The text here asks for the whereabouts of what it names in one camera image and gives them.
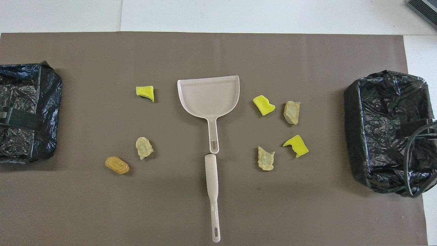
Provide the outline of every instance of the plastic wrinkle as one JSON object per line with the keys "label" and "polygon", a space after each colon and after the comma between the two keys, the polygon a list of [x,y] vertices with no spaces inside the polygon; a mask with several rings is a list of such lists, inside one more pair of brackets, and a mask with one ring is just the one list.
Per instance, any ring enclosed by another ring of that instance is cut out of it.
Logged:
{"label": "plastic wrinkle", "polygon": [[45,61],[0,65],[0,106],[40,115],[42,129],[0,127],[0,163],[48,159],[56,149],[61,77]]}
{"label": "plastic wrinkle", "polygon": [[[402,123],[434,118],[426,82],[385,70],[356,80],[345,91],[344,103],[354,178],[375,192],[411,197],[403,164],[408,138],[396,139],[396,130]],[[414,139],[408,170],[411,190],[422,192],[420,187],[437,173],[436,140]]]}

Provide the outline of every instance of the garbage bag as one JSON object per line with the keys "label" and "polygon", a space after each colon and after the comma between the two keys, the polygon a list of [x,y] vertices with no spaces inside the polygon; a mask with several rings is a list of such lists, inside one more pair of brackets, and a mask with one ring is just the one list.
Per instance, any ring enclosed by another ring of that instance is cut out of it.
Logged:
{"label": "garbage bag", "polygon": [[0,163],[53,156],[61,91],[61,77],[45,61],[0,65]]}
{"label": "garbage bag", "polygon": [[435,185],[437,143],[422,131],[436,123],[409,137],[396,136],[404,124],[434,118],[422,78],[387,70],[360,78],[344,92],[344,108],[355,180],[375,192],[404,197],[417,197]]}

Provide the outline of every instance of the plastic handle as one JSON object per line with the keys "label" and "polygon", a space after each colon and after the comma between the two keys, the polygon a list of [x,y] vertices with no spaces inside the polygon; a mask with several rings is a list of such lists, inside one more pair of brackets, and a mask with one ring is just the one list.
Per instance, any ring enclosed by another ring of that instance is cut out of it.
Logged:
{"label": "plastic handle", "polygon": [[219,149],[219,137],[217,135],[217,118],[208,118],[208,131],[209,131],[209,152],[211,154],[217,154]]}
{"label": "plastic handle", "polygon": [[206,188],[208,190],[209,202],[211,204],[211,228],[212,241],[220,242],[219,208],[217,198],[219,196],[219,178],[217,176],[217,159],[215,155],[205,156]]}

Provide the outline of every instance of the sponge piece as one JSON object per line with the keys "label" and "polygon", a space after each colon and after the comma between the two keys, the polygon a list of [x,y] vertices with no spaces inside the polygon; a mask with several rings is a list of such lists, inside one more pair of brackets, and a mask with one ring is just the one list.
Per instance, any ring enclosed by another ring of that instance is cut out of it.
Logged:
{"label": "sponge piece", "polygon": [[304,155],[309,152],[308,148],[305,146],[301,136],[296,135],[290,139],[288,139],[282,147],[285,147],[287,145],[291,145],[294,152],[296,152],[296,158],[298,158],[301,155]]}
{"label": "sponge piece", "polygon": [[152,102],[155,102],[155,95],[153,93],[153,85],[137,86],[135,89],[136,89],[137,96],[142,96],[142,97],[145,97],[145,98],[152,100]]}
{"label": "sponge piece", "polygon": [[269,103],[269,100],[263,95],[259,95],[253,99],[253,103],[258,107],[262,116],[272,112],[276,106]]}

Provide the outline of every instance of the white plastic dustpan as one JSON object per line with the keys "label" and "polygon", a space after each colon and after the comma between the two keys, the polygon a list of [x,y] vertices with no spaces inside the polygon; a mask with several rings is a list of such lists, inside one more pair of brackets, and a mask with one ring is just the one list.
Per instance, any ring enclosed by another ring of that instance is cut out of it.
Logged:
{"label": "white plastic dustpan", "polygon": [[229,113],[237,105],[240,96],[238,76],[178,80],[177,91],[188,113],[207,120],[209,152],[217,154],[217,118]]}
{"label": "white plastic dustpan", "polygon": [[177,81],[179,99],[184,109],[208,122],[209,152],[205,156],[206,186],[211,203],[212,240],[220,241],[220,224],[217,198],[219,180],[215,154],[219,151],[217,118],[229,113],[237,105],[240,96],[240,80],[237,75]]}

